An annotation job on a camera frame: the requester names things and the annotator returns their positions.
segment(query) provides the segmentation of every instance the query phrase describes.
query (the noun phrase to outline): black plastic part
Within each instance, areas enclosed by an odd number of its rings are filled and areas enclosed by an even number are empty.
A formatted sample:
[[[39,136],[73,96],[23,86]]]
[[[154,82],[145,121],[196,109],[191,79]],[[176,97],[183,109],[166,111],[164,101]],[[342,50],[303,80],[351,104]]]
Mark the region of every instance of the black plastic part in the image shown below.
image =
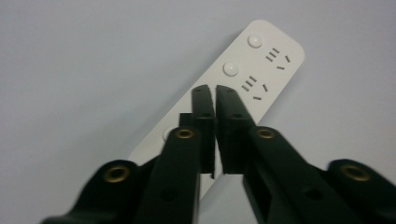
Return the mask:
[[[332,161],[327,179],[369,223],[396,223],[396,188],[370,167],[351,160]]]
[[[254,127],[244,186],[259,223],[364,223],[274,129]]]
[[[248,130],[256,126],[238,93],[225,86],[216,87],[217,138],[224,174],[242,174],[248,149],[244,145]]]
[[[201,134],[192,127],[169,133],[137,209],[134,224],[196,223]]]
[[[215,173],[216,116],[207,85],[191,91],[192,113],[180,114],[179,126],[193,126],[202,134],[201,173]]]
[[[133,162],[109,162],[90,179],[68,214],[49,217],[43,224],[130,223],[144,187],[138,178]]]

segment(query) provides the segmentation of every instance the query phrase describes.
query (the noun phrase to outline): white button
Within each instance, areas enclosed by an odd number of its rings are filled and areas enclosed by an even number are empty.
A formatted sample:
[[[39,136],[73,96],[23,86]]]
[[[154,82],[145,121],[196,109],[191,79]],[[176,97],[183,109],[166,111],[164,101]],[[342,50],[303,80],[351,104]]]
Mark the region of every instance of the white button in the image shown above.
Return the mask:
[[[238,66],[236,66],[236,64],[234,63],[225,63],[223,65],[223,72],[229,77],[234,77],[236,76],[236,74],[238,74],[239,69]]]
[[[262,39],[257,35],[250,35],[247,39],[247,42],[254,49],[262,46]]]

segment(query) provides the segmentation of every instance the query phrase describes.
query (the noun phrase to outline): brass insert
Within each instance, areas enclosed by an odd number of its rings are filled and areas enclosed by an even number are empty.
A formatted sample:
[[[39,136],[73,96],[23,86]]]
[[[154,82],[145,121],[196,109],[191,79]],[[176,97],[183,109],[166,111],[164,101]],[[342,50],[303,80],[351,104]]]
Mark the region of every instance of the brass insert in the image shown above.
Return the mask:
[[[355,165],[343,165],[340,169],[344,175],[356,181],[368,181],[371,178],[366,171]]]
[[[131,171],[127,167],[116,165],[105,172],[104,180],[108,183],[118,183],[125,180],[130,173]]]
[[[192,138],[193,136],[194,132],[190,129],[181,129],[176,133],[176,137],[178,138]]]
[[[275,137],[275,133],[273,133],[272,131],[270,131],[268,129],[259,129],[257,131],[257,134],[259,135],[260,138],[274,138]]]

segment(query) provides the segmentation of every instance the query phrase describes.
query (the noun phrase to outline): electrical outlet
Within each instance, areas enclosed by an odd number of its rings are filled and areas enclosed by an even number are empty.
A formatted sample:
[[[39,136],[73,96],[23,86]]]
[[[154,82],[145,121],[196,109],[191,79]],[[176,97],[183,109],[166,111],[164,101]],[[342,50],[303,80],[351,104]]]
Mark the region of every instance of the electrical outlet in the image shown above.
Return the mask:
[[[304,50],[297,42],[268,21],[253,21],[148,133],[129,159],[143,164],[161,153],[167,133],[178,125],[179,114],[191,112],[191,90],[197,86],[209,86],[214,104],[217,85],[238,91],[251,117],[259,122],[303,60]],[[217,153],[215,177],[220,172]],[[210,175],[202,175],[201,196],[213,183]]]

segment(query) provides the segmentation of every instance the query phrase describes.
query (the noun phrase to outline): white power strip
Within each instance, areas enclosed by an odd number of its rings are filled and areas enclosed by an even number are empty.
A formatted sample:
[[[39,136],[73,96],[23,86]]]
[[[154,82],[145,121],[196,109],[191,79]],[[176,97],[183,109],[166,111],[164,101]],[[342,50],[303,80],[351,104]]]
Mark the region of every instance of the white power strip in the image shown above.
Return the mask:
[[[253,21],[132,151],[129,160],[143,164],[161,153],[167,133],[178,126],[179,114],[191,112],[191,90],[197,86],[208,85],[214,103],[217,85],[238,91],[258,123],[303,60],[304,50],[296,41],[268,21]],[[218,177],[218,152],[216,156]],[[214,181],[202,175],[201,197]]]

